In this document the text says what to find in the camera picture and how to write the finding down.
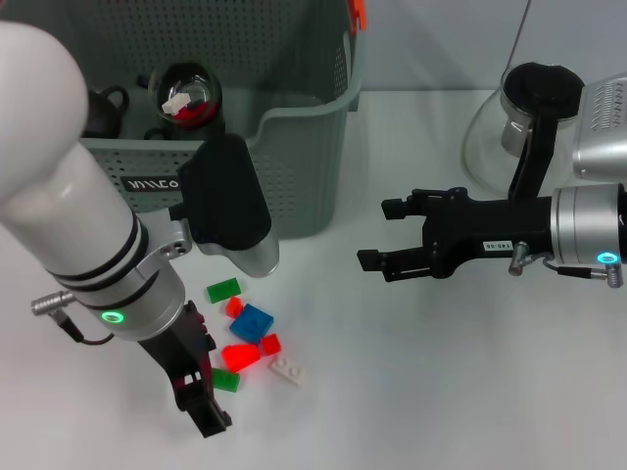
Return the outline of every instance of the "black cable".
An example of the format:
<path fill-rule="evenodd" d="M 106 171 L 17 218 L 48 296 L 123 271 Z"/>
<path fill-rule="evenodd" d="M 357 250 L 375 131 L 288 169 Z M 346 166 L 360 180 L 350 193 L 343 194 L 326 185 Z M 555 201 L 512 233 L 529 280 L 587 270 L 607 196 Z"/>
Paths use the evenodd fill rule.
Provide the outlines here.
<path fill-rule="evenodd" d="M 107 338 L 103 338 L 102 340 L 98 340 L 98 341 L 82 340 L 81 343 L 87 346 L 100 346 L 100 345 L 106 345 L 113 339 L 114 339 L 114 334 L 112 333 Z"/>
<path fill-rule="evenodd" d="M 542 264 L 546 266 L 548 269 L 550 269 L 551 271 L 557 272 L 557 266 L 553 266 L 552 264 L 549 264 L 549 261 L 550 261 L 549 259 L 544 258 L 542 260 Z"/>
<path fill-rule="evenodd" d="M 77 343 L 82 343 L 87 346 L 100 346 L 100 345 L 105 345 L 114 339 L 114 334 L 112 333 L 107 338 L 103 338 L 102 340 L 98 340 L 98 341 L 85 340 L 85 337 L 82 335 L 78 327 L 74 324 L 72 319 L 69 318 L 68 315 L 63 311 L 57 312 L 57 316 L 54 319 L 59 325 L 59 327 L 62 330 L 64 330 L 66 333 L 68 333 L 70 338 L 75 340 Z"/>
<path fill-rule="evenodd" d="M 592 279 L 592 268 L 560 266 L 557 269 L 560 276 L 578 277 L 580 279 Z"/>

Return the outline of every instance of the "white label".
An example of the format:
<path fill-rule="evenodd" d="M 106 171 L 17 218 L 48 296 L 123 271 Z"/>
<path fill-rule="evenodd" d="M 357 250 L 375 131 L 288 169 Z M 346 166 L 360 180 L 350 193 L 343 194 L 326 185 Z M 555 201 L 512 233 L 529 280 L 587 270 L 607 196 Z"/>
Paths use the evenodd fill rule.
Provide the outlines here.
<path fill-rule="evenodd" d="M 486 252 L 511 252 L 513 251 L 513 244 L 508 241 L 483 242 L 483 249 Z"/>
<path fill-rule="evenodd" d="M 129 193 L 158 193 L 179 190 L 176 176 L 122 176 L 120 181 Z"/>

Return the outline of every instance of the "orange clip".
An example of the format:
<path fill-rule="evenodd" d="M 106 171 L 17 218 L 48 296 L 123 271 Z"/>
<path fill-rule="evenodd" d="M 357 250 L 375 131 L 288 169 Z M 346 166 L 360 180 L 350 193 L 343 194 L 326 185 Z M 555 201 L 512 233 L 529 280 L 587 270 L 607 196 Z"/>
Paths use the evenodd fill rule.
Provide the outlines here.
<path fill-rule="evenodd" d="M 366 31 L 368 28 L 368 18 L 365 12 L 365 0 L 349 0 L 351 10 L 351 34 L 357 32 L 357 20 L 360 20 L 360 30 Z"/>

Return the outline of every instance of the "lego brick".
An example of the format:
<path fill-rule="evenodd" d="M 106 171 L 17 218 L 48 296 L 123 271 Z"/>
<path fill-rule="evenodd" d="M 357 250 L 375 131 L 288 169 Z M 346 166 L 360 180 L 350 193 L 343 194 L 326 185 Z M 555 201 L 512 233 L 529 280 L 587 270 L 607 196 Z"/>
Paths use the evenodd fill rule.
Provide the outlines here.
<path fill-rule="evenodd" d="M 242 301 L 240 301 L 239 297 L 231 297 L 228 304 L 226 304 L 226 316 L 237 318 L 243 309 L 244 305 L 242 304 Z"/>
<path fill-rule="evenodd" d="M 254 364 L 261 358 L 262 355 L 254 345 L 227 346 L 222 350 L 224 365 L 233 374 Z"/>
<path fill-rule="evenodd" d="M 274 318 L 246 304 L 237 318 L 231 323 L 229 330 L 238 338 L 251 345 L 257 345 L 272 326 Z"/>
<path fill-rule="evenodd" d="M 231 374 L 222 369 L 212 369 L 214 376 L 214 388 L 226 390 L 227 392 L 237 392 L 239 386 L 239 374 Z"/>
<path fill-rule="evenodd" d="M 231 297 L 239 296 L 242 290 L 239 288 L 237 279 L 233 278 L 209 286 L 207 293 L 209 294 L 209 299 L 212 301 L 212 304 L 216 304 Z"/>
<path fill-rule="evenodd" d="M 172 96 L 169 100 L 161 105 L 161 109 L 167 115 L 176 115 L 180 110 L 185 108 L 190 102 L 191 98 L 188 93 L 178 93 Z"/>
<path fill-rule="evenodd" d="M 281 342 L 278 341 L 278 336 L 269 335 L 262 338 L 262 353 L 264 355 L 273 355 L 281 352 Z"/>
<path fill-rule="evenodd" d="M 297 386 L 301 385 L 305 379 L 305 370 L 283 355 L 276 358 L 270 365 L 270 369 Z"/>

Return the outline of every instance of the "black lid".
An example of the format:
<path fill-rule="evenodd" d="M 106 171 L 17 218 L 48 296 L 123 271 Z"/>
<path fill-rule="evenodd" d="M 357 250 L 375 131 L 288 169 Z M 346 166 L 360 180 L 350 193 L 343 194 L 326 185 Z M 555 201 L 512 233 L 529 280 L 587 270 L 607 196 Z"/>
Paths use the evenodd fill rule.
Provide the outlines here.
<path fill-rule="evenodd" d="M 562 66 L 522 64 L 513 69 L 503 85 L 509 101 L 518 109 L 536 116 L 541 110 L 557 119 L 574 118 L 584 82 Z"/>

